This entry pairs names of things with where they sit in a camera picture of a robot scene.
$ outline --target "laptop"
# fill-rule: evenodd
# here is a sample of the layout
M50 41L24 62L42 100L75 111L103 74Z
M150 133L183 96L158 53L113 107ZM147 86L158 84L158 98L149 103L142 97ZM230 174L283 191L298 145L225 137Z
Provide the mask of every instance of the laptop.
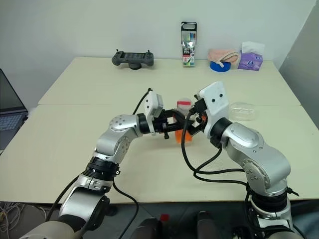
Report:
M0 150L9 144L27 115L27 109L0 69Z

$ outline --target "clear plastic lid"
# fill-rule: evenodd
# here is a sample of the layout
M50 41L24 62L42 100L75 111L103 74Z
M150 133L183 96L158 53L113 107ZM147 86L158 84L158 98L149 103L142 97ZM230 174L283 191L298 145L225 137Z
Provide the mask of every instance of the clear plastic lid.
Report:
M231 120L252 121L256 118L255 106L243 102L235 102L229 107L229 117Z

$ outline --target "black game controller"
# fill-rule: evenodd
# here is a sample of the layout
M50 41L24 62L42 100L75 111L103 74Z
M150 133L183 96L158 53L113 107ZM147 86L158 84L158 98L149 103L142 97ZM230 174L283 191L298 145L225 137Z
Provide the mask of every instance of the black game controller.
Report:
M154 56L150 50L148 50L146 53L127 53L124 51L118 51L118 49L116 49L116 53L112 58L112 62L116 66L119 66L121 63L128 63L132 70L138 70L142 67L142 63L152 66L154 64Z

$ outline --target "beige table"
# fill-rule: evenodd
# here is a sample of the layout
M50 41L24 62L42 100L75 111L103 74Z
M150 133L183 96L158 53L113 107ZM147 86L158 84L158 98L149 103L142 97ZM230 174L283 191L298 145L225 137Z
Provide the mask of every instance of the beige table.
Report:
M289 186L300 199L319 198L319 132L301 106L257 106L258 117L245 125L289 160ZM40 105L0 156L0 201L53 203L65 185L82 172L97 138L118 114L132 111L126 101L112 105ZM116 177L118 187L140 202L244 200L242 185L200 182L186 166L173 134L135 139ZM186 148L193 165L216 152L199 133ZM225 152L207 169L239 167ZM219 179L245 180L242 173ZM130 202L115 191L112 203Z
M214 81L223 81L230 103L300 105L272 61L260 71L214 72L206 60L183 68L181 60L156 60L152 68L131 70L115 66L110 58L77 57L50 87L39 104L115 104L134 109L149 87L161 94L167 108L191 97Z

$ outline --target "purple tissue box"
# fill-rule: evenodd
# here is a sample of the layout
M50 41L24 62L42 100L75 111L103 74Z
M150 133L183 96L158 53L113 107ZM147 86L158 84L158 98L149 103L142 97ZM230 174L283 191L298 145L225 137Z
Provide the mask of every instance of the purple tissue box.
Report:
M241 53L241 59L238 65L238 69L259 71L261 64L263 63L263 56L255 53Z

